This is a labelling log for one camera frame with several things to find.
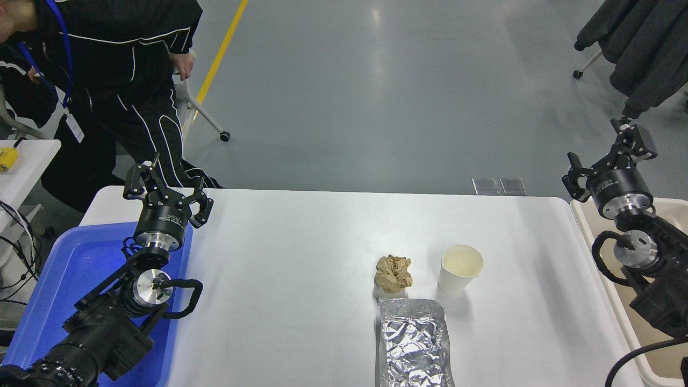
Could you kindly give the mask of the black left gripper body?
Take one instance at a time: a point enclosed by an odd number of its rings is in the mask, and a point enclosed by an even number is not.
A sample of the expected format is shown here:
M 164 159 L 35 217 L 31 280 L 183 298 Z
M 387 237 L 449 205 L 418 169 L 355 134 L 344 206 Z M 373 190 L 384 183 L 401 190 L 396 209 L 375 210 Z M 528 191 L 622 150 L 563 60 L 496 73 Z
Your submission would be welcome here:
M 162 201 L 160 198 L 142 200 L 142 211 L 134 231 L 140 246 L 182 246 L 191 208 L 186 197 Z

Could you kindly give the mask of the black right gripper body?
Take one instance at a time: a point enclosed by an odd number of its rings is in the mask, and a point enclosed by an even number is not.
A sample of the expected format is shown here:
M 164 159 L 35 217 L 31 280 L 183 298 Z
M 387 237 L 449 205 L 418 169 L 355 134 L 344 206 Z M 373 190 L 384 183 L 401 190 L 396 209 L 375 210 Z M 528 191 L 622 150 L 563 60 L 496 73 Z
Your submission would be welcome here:
M 614 169 L 591 176 L 586 188 L 599 211 L 648 209 L 653 205 L 653 196 L 636 169 Z

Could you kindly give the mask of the person's left hand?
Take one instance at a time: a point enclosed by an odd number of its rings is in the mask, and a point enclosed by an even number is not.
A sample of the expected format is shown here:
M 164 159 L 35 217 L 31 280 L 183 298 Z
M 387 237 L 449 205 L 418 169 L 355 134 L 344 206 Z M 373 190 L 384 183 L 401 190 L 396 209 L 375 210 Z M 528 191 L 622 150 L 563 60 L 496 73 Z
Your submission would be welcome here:
M 194 68 L 196 61 L 194 53 L 192 51 L 184 54 L 170 53 L 169 58 L 174 68 L 178 71 L 180 81 L 186 81 L 191 76 L 192 69 Z

